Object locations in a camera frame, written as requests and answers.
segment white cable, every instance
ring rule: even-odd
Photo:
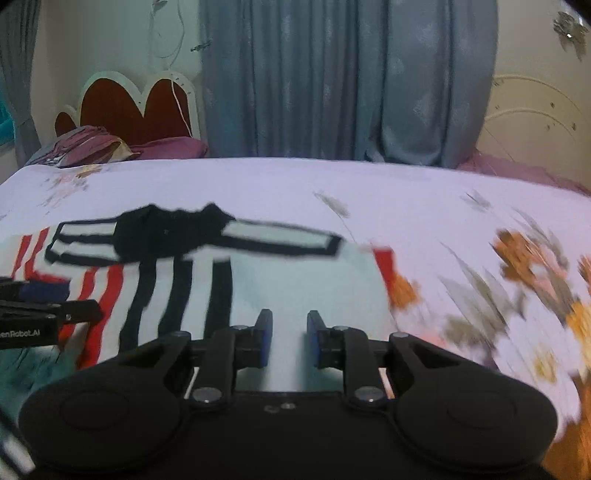
[[[156,18],[156,9],[154,7],[152,7],[152,12],[150,13],[150,26],[149,26],[149,30],[148,30],[148,38],[149,38],[149,43],[148,43],[148,50],[150,52],[150,57],[152,57],[152,51],[153,51],[153,45],[154,45],[154,20]],[[189,123],[187,122],[187,120],[184,117],[184,113],[183,113],[183,109],[181,108],[181,103],[178,100],[178,96],[177,96],[177,92],[174,91],[174,79],[172,77],[172,72],[171,69],[174,65],[174,63],[177,61],[178,56],[181,53],[181,49],[183,47],[183,41],[184,41],[184,37],[185,37],[185,25],[184,25],[184,18],[183,18],[183,13],[181,12],[181,3],[180,0],[177,0],[177,15],[178,15],[178,19],[181,22],[181,37],[178,41],[178,44],[176,46],[176,48],[168,55],[154,55],[155,57],[159,58],[159,59],[163,59],[163,60],[167,60],[170,57],[173,57],[173,59],[170,61],[170,63],[167,66],[167,70],[168,72],[171,74],[170,77],[170,87],[173,91],[173,97],[174,97],[174,101],[177,104],[178,107],[178,112],[181,115],[181,119],[183,120],[183,123],[185,124],[185,127],[187,128],[187,133],[189,136],[193,135],[193,132],[191,130],[191,128],[189,127]]]
[[[185,124],[185,127],[187,127],[187,132],[189,133],[189,136],[192,137],[193,132],[189,128],[189,124],[187,123],[187,121],[184,118],[183,109],[181,108],[181,102],[178,101],[177,92],[174,91],[174,80],[172,78],[170,79],[170,85],[173,88],[173,96],[174,96],[174,100],[177,102],[178,112],[181,114],[181,118],[183,119],[183,123]]]

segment white bedsheet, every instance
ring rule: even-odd
[[[342,204],[345,215],[322,195]],[[435,168],[284,158],[32,166],[0,186],[0,240],[148,203],[195,210],[209,202],[239,218],[391,247],[397,271],[414,283],[420,301],[394,308],[390,322],[360,319],[358,326],[375,338],[407,330],[534,384],[558,410],[558,439],[568,424],[583,424],[579,397],[591,388],[591,338],[585,336],[591,297],[577,265],[591,255],[591,200],[573,192]],[[493,249],[499,231],[522,234],[526,250],[539,250],[543,261],[526,259],[520,278],[505,279],[508,261]],[[548,286],[556,278],[560,291]],[[572,299],[561,296],[565,286]],[[487,317],[491,304],[479,288],[499,307],[500,327]],[[548,306],[544,292],[569,304],[563,314]]]

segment blue curtain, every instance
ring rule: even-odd
[[[454,167],[495,65],[496,0],[201,0],[217,157]]]
[[[31,69],[41,0],[13,0],[0,12],[0,90],[14,122],[19,167],[41,148],[31,117]]]
[[[14,125],[12,124],[12,118],[6,109],[4,104],[4,98],[0,91],[0,145],[4,145],[14,139]]]

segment floral bedsheet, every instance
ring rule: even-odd
[[[243,218],[392,249],[391,314],[363,319],[368,335],[405,331],[538,388],[559,417],[545,467],[560,480],[590,478],[590,199],[457,171],[347,162],[27,167],[0,187],[0,240],[151,202],[215,202]]]

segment metal screw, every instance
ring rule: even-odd
[[[193,392],[192,397],[199,403],[213,403],[222,398],[222,392],[213,387],[201,387]]]
[[[382,400],[385,396],[378,387],[361,387],[355,390],[355,397],[364,403],[374,403]]]

